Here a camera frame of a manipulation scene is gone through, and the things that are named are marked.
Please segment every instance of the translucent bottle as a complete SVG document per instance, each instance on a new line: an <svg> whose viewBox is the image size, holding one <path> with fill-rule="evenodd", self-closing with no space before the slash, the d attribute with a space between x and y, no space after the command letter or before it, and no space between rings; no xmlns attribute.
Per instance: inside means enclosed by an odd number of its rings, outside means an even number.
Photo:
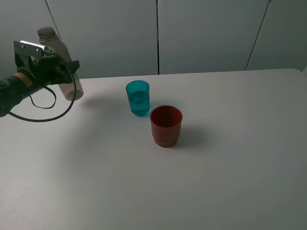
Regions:
<svg viewBox="0 0 307 230"><path fill-rule="evenodd" d="M52 27L44 27L37 31L39 36L39 41L42 45L52 47L58 55L60 55L66 62L71 62L71 56L68 52L66 45L59 39L59 36L56 34ZM74 73L74 78L76 81L77 92L76 100L80 99L83 96L83 89L80 83L79 77ZM59 84L64 97L68 101L72 101L74 94L74 85L70 84Z"/></svg>

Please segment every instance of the red cup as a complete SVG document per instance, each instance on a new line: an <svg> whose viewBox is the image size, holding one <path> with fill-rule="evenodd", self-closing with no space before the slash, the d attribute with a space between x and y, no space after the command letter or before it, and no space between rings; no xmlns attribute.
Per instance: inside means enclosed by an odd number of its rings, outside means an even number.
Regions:
<svg viewBox="0 0 307 230"><path fill-rule="evenodd" d="M162 105L150 114L154 141L161 147L175 145L180 136L182 113L176 107Z"/></svg>

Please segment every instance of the black cable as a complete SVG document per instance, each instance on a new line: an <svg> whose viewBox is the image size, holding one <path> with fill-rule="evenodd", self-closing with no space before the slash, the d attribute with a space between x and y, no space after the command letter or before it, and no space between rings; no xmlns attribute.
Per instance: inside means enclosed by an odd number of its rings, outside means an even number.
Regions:
<svg viewBox="0 0 307 230"><path fill-rule="evenodd" d="M54 120L57 120L57 119L63 117L63 116L64 116L66 113L68 113L69 110L71 109L71 107L72 107L72 105L73 105L73 103L74 103L74 101L75 101L75 99L76 99L76 94L77 94L77 85L76 85L75 78L74 78L74 76L71 74L71 71L69 70L69 68L67 68L67 69L68 69L68 72L69 72L69 74L71 75L71 78L72 78L72 82L73 82L73 86L74 86L74 93L73 93L73 99L72 99L72 101L71 101L71 104L68 106L68 108L65 110L64 113L62 113L62 114L59 115L59 116L53 117L53 118L49 118L49 119L37 119L37 120L36 120L36 119L25 118L25 117L16 115L16 114L14 114L14 113L12 113L12 112L10 112L10 111L7 111L7 113L8 113L9 115L11 115L11 116L17 118L17 119L20 119L20 120L23 120L23 121L29 121L29 122L48 122L48 121L54 121Z"/></svg>
<svg viewBox="0 0 307 230"><path fill-rule="evenodd" d="M52 89L50 89L50 88L48 88L47 86L44 86L44 85L42 85L42 87L43 87L44 89L48 90L50 93L52 93L52 95L54 96L54 103L53 103L52 106L50 106L50 107L40 107L40 106L37 106L37 105L34 103L33 98L31 97L31 95L29 95L29 97L30 97L30 99L31 99L31 102L32 102L32 105L34 105L35 107L40 108L40 109L52 109L52 108L55 106L56 102L57 102L57 96L56 96L56 94L53 92Z"/></svg>

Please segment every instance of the white table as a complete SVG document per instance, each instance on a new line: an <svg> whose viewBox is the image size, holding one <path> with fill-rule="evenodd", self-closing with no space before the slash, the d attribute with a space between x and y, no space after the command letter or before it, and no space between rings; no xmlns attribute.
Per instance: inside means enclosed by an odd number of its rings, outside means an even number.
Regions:
<svg viewBox="0 0 307 230"><path fill-rule="evenodd" d="M125 86L183 114L174 148L155 144ZM86 79L62 119L0 118L1 230L307 228L307 78L264 70ZM51 103L40 91L37 104ZM24 100L31 118L60 114Z"/></svg>

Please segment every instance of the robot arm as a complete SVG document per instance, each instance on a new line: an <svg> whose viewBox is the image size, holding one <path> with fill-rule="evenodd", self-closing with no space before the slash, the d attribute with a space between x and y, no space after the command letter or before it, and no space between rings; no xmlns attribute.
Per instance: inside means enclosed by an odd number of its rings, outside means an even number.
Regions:
<svg viewBox="0 0 307 230"><path fill-rule="evenodd" d="M0 80L0 117L24 98L52 84L71 83L79 61L65 62L48 46L14 41L17 73Z"/></svg>

